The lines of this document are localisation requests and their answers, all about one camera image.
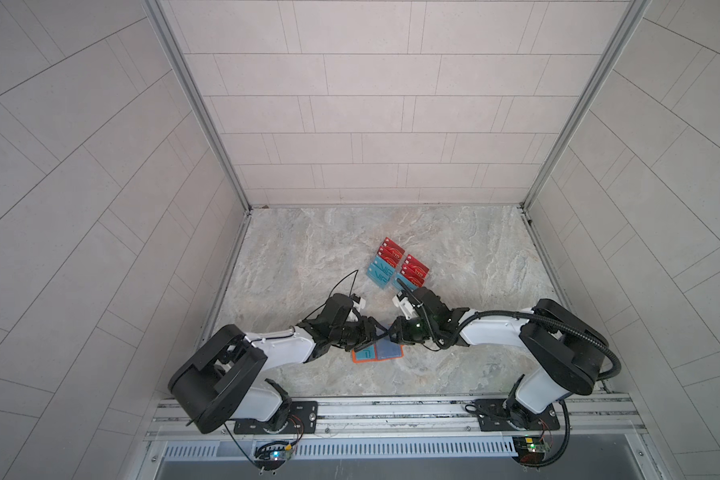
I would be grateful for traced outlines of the orange card holder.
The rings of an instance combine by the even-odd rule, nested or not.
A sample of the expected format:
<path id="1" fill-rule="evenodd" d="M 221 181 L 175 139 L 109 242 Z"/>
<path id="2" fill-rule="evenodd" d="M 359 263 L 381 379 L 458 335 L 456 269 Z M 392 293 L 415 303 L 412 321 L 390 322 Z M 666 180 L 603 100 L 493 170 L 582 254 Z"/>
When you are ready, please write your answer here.
<path id="1" fill-rule="evenodd" d="M 352 361 L 356 364 L 396 360 L 404 357 L 401 345 L 382 339 L 362 350 L 352 352 Z"/>

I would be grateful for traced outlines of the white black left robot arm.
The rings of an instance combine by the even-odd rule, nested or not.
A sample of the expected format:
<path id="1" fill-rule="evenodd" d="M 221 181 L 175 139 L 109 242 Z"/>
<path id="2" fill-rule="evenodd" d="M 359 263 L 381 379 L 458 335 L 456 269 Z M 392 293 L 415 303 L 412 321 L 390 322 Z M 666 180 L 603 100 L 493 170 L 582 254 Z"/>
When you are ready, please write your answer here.
<path id="1" fill-rule="evenodd" d="M 168 382 L 169 392 L 203 434 L 228 421 L 251 420 L 277 432 L 289 422 L 293 400 L 266 372 L 319 359 L 330 349 L 363 350 L 388 329 L 361 313 L 365 300 L 333 294 L 287 331 L 246 333 L 234 324 L 218 330 Z"/>

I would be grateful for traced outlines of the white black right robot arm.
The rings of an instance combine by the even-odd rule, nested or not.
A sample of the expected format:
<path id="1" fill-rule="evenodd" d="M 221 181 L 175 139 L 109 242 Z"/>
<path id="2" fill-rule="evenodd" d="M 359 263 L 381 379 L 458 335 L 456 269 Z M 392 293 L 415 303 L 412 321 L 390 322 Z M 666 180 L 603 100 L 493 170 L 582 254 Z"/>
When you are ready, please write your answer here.
<path id="1" fill-rule="evenodd" d="M 499 414 L 518 429 L 531 428 L 554 402 L 591 394 L 596 382 L 622 369 L 608 341 L 552 299 L 522 311 L 451 309 L 430 289 L 403 284 L 394 304 L 402 312 L 389 329 L 394 343 L 432 341 L 440 350 L 503 345 L 529 352 L 538 368 L 515 383 Z"/>

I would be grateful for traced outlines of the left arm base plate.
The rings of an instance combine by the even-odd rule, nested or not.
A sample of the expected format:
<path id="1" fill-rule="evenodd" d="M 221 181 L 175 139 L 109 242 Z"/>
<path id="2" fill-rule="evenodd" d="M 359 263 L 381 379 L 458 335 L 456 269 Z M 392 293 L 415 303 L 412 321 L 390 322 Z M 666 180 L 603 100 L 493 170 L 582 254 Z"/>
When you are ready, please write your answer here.
<path id="1" fill-rule="evenodd" d="M 273 417 L 265 422 L 254 419 L 236 420 L 235 435 L 295 435 L 314 434 L 319 403 L 290 401 L 281 405 Z"/>

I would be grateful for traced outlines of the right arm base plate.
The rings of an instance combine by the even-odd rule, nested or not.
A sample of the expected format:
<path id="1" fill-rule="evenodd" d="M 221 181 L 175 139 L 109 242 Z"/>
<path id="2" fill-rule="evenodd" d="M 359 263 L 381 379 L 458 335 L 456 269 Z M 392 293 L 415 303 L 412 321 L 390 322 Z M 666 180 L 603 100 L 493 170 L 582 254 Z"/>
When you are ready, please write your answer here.
<path id="1" fill-rule="evenodd" d="M 477 417 L 482 432 L 498 431 L 557 431 L 559 417 L 552 405 L 540 414 L 521 405 L 506 406 L 505 399 L 477 399 L 464 406 L 467 413 Z"/>

